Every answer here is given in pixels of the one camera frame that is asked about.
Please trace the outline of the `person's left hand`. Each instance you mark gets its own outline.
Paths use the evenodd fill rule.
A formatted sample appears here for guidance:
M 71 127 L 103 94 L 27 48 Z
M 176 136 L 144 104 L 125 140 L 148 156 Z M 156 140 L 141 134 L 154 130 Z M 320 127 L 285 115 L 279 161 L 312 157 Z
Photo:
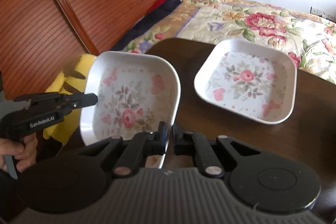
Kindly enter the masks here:
M 1 139 L 1 170 L 7 171 L 4 156 L 11 155 L 17 162 L 17 170 L 23 172 L 25 169 L 36 163 L 37 156 L 37 135 L 33 133 L 23 138 L 23 143 L 17 143 L 9 139 Z

